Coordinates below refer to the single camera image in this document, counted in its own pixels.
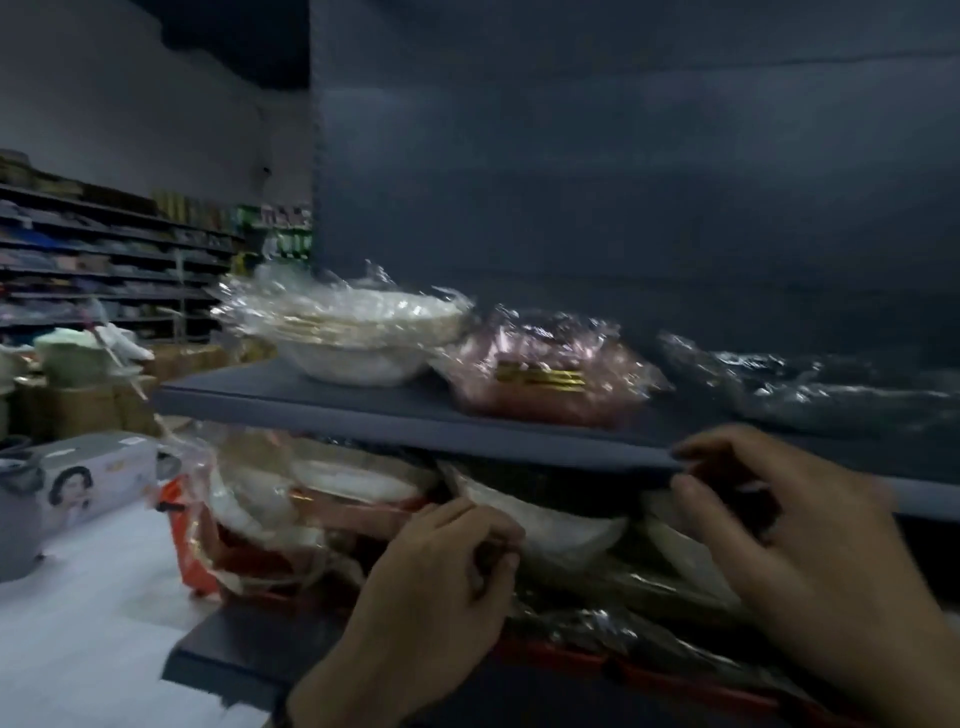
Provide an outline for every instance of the gray container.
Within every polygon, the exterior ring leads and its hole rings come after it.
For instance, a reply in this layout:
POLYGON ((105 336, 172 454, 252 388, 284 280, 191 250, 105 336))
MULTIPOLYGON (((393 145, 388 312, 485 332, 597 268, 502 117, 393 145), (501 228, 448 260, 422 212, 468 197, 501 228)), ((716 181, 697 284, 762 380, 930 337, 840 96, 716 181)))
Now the gray container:
POLYGON ((30 573, 42 548, 40 459, 28 450, 0 452, 0 582, 30 573))

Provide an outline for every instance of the forearm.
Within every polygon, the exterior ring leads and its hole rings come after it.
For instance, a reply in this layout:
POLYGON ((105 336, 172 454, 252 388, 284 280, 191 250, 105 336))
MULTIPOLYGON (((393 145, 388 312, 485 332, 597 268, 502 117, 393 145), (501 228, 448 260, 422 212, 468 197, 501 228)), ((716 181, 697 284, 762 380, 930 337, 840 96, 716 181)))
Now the forearm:
POLYGON ((396 728, 405 715, 381 665, 338 644, 290 693, 294 728, 396 728))
POLYGON ((906 657, 883 670, 867 695, 876 718, 889 728, 960 725, 960 642, 945 637, 938 655, 906 657))

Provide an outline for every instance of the hand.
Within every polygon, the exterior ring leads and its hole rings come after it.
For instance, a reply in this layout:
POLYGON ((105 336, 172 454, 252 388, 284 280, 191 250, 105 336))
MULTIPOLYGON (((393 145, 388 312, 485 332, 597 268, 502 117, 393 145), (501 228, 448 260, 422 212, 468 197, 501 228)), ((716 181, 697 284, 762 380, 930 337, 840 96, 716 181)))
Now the hand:
POLYGON ((347 630, 295 688, 295 725, 394 725, 453 692, 496 643, 514 592, 523 529, 463 498, 427 506, 373 567, 347 630), (474 554, 508 547, 482 593, 474 554))
MULTIPOLYGON (((691 463, 672 483, 681 506, 782 649, 888 716, 904 709, 904 699, 923 703, 907 686, 946 678, 960 692, 957 638, 900 537, 880 481, 744 425, 696 435, 675 455, 691 463), (752 480, 767 483, 781 509, 764 535, 767 547, 705 484, 752 480)), ((960 724, 960 715, 949 715, 960 724)))

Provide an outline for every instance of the product box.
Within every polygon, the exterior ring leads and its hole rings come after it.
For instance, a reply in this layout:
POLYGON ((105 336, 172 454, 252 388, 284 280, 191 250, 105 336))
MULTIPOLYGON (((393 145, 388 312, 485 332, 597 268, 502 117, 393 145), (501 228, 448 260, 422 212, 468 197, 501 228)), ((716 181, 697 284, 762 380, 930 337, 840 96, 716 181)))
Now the product box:
POLYGON ((34 448, 43 470, 37 496, 50 535, 132 503, 156 486, 157 442, 97 432, 34 448))

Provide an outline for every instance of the plastic wrap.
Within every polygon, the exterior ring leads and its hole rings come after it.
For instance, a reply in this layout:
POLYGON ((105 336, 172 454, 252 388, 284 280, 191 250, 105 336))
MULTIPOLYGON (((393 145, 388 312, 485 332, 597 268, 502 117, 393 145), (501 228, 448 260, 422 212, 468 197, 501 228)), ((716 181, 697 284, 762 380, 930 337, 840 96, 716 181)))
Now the plastic wrap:
POLYGON ((180 439, 175 452, 194 464, 187 468, 187 539, 197 560, 237 594, 304 588, 331 572, 362 585, 352 557, 357 538, 392 539, 433 482, 399 460, 268 430, 214 425, 204 435, 209 443, 180 439))
POLYGON ((537 612, 515 599, 512 621, 553 644, 614 654, 652 669, 708 679, 730 688, 807 694, 778 670, 736 661, 686 642, 633 612, 618 608, 537 612))
POLYGON ((921 432, 960 424, 960 376, 852 356, 704 352, 662 333, 671 365, 747 420, 827 435, 921 432))
POLYGON ((616 324, 559 312, 499 307, 434 366, 470 412, 560 425, 616 426, 670 388, 616 324))
POLYGON ((581 569, 613 546, 627 527, 627 517, 587 518, 544 508, 495 490, 495 483, 475 480, 463 465, 441 463, 451 489, 474 503, 489 505, 519 523, 526 531, 524 555, 547 563, 581 569))
POLYGON ((382 268, 363 279, 313 280, 300 266, 261 265, 255 279, 229 277, 212 315, 226 328, 262 336, 323 381, 393 386, 427 367, 435 347, 458 339, 473 303, 463 294, 402 290, 382 268))
POLYGON ((709 549, 684 527, 673 493, 647 493, 643 502, 647 510, 644 524, 647 536, 677 573, 719 603, 731 609, 738 608, 740 597, 713 563, 709 549))
POLYGON ((683 621, 720 630, 743 622, 739 611, 676 576, 604 554, 586 569, 565 569, 527 556, 523 572, 537 584, 589 604, 619 604, 648 619, 683 621))

